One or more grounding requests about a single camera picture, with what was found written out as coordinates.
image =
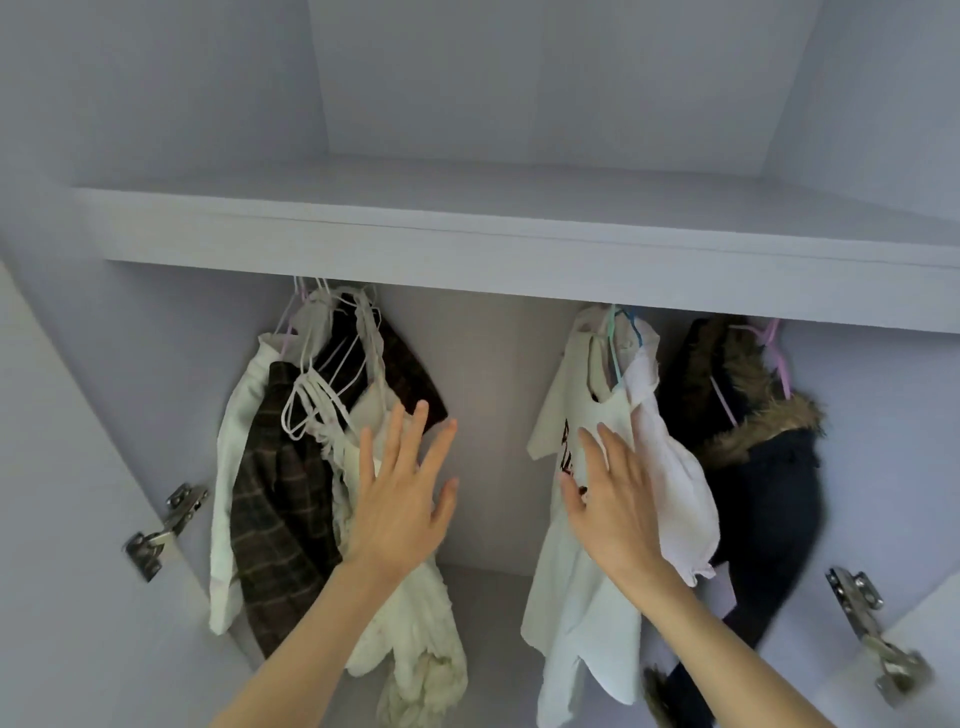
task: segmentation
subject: finger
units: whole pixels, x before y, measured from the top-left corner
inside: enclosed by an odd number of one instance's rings
[[[373,432],[369,427],[360,430],[360,493],[373,485]]]
[[[600,435],[603,447],[607,451],[607,462],[610,464],[610,474],[616,480],[629,478],[630,466],[627,465],[627,453],[630,449],[623,441],[623,438],[603,423],[597,426],[597,433]]]
[[[414,421],[407,425],[403,437],[400,438],[400,454],[396,457],[396,469],[400,473],[412,473],[417,467],[417,455],[420,452],[420,441],[423,439],[423,428],[426,426],[428,414],[430,405],[425,400],[417,402]]]
[[[587,505],[580,497],[580,487],[573,476],[568,473],[560,474],[560,491],[564,496],[564,506],[566,507],[566,516],[570,519],[570,524],[578,522],[587,510]]]
[[[595,484],[609,479],[607,458],[604,457],[603,449],[593,439],[593,435],[585,429],[581,427],[577,436],[580,438],[580,445],[584,449],[584,457],[587,460],[587,485],[592,488]]]
[[[459,489],[460,479],[451,477],[440,490],[437,507],[433,509],[433,516],[430,519],[430,527],[439,536],[437,544],[444,539],[446,530],[450,527],[453,512],[457,510],[457,492]]]
[[[392,473],[396,467],[396,456],[400,452],[400,436],[403,434],[403,414],[403,404],[397,402],[390,412],[387,443],[383,446],[383,460],[380,461],[381,473]]]
[[[440,468],[444,465],[446,456],[450,452],[450,446],[453,445],[453,439],[456,436],[457,421],[450,420],[443,431],[437,435],[437,439],[433,441],[430,450],[428,450],[423,457],[423,462],[420,463],[420,475],[423,477],[423,482],[430,484],[431,489],[433,488],[433,484],[437,482],[437,475],[440,473]]]
[[[627,457],[627,465],[630,468],[630,479],[635,483],[637,488],[650,490],[650,474],[647,472],[645,457],[646,453],[644,453],[643,457],[640,456],[640,453],[631,453]]]

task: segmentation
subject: hand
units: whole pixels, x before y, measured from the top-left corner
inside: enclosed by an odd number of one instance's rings
[[[417,455],[429,405],[417,403],[403,431],[403,405],[390,414],[380,472],[373,474],[373,435],[360,433],[360,495],[350,529],[347,561],[367,564],[397,584],[443,541],[457,506],[457,478],[444,485],[437,507],[433,487],[457,434],[451,420],[418,468]]]
[[[570,527],[590,557],[622,590],[638,579],[643,591],[669,585],[679,577],[660,553],[660,531],[650,476],[623,438],[598,427],[607,457],[585,429],[577,433],[587,459],[588,495],[584,504],[577,483],[561,475]]]

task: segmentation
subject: fur collar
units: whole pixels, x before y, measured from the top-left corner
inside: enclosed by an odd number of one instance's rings
[[[684,417],[694,421],[704,416],[709,398],[715,397],[710,384],[713,356],[723,347],[723,366],[736,390],[750,405],[751,414],[737,427],[714,435],[693,448],[707,470],[745,463],[750,448],[792,429],[821,431],[824,415],[816,402],[794,392],[786,400],[778,382],[763,366],[760,346],[746,330],[730,328],[745,323],[742,317],[719,315],[700,329],[690,352],[684,379]]]

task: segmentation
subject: metal hinge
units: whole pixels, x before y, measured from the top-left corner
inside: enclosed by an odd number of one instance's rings
[[[867,574],[862,571],[853,576],[842,567],[833,567],[827,572],[827,581],[856,638],[880,660],[883,674],[874,684],[887,705],[896,708],[932,682],[933,670],[919,652],[904,652],[883,639],[873,615],[883,608],[883,599]]]
[[[169,513],[163,519],[163,528],[147,536],[136,533],[124,544],[124,551],[144,579],[150,581],[160,571],[163,547],[179,536],[207,495],[207,489],[201,486],[181,485],[167,498]]]

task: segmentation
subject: wardrobe floor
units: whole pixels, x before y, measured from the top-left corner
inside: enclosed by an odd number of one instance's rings
[[[444,728],[532,728],[537,720],[543,658],[520,637],[532,579],[464,567],[441,566],[441,571],[469,670],[467,694],[447,714]],[[324,728],[377,728],[376,703],[387,669],[384,664],[359,679],[345,676]],[[645,704],[620,705],[589,675],[580,717],[569,725],[656,728]]]

